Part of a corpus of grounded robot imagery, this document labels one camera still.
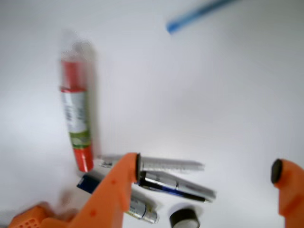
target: silver pen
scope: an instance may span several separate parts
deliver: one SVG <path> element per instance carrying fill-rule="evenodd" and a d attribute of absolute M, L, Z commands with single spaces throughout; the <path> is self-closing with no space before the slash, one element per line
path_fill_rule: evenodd
<path fill-rule="evenodd" d="M 101 181 L 86 174 L 82 177 L 77 187 L 92 194 Z M 152 210 L 148 203 L 134 196 L 131 196 L 130 209 L 126 213 L 151 224 L 157 223 L 159 220 L 158 214 Z"/>

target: tape roll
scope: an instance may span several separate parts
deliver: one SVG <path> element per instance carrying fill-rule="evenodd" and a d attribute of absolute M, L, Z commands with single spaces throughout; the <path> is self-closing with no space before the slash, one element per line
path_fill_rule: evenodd
<path fill-rule="evenodd" d="M 200 223 L 192 209 L 181 209 L 170 216 L 172 228 L 199 228 Z"/>

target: white background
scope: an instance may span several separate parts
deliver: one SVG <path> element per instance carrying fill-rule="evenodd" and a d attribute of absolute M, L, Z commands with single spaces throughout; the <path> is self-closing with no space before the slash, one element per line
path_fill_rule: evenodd
<path fill-rule="evenodd" d="M 75 188 L 59 94 L 68 28 L 97 54 L 95 155 L 200 161 L 205 172 L 183 177 L 218 192 L 200 204 L 143 190 L 161 219 L 125 216 L 124 228 L 169 228 L 180 203 L 196 205 L 202 228 L 284 226 L 270 167 L 278 157 L 304 166 L 304 2 L 244 0 L 166 32 L 204 2 L 0 2 L 0 225 L 40 201 L 61 212 L 89 197 Z"/>

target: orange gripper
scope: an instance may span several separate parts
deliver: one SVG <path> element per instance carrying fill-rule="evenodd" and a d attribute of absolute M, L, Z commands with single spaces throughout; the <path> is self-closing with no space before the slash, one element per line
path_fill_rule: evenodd
<path fill-rule="evenodd" d="M 279 214 L 285 217 L 285 228 L 304 227 L 304 170 L 278 159 L 272 166 L 271 181 L 280 190 Z"/>
<path fill-rule="evenodd" d="M 130 208 L 131 184 L 137 180 L 136 161 L 136 153 L 121 158 L 71 222 L 47 218 L 41 228 L 121 228 Z"/>
<path fill-rule="evenodd" d="M 41 222 L 48 215 L 40 206 L 35 206 L 13 218 L 9 228 L 40 228 Z"/>

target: blue marker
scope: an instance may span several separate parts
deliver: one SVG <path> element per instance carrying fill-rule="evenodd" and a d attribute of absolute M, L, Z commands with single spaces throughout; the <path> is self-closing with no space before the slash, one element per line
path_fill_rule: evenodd
<path fill-rule="evenodd" d="M 222 6 L 225 6 L 228 3 L 234 2 L 237 0 L 217 0 L 215 2 L 210 3 L 207 6 L 203 6 L 201 8 L 199 8 L 196 11 L 193 11 L 191 13 L 188 13 L 184 16 L 181 16 L 180 18 L 177 18 L 174 21 L 171 21 L 167 24 L 167 31 L 172 34 L 176 31 L 178 31 L 179 29 L 181 29 L 182 27 L 184 27 L 185 25 L 190 24 L 191 22 L 195 21 L 196 19 L 205 16 L 206 14 L 217 10 L 219 8 L 221 8 Z"/>

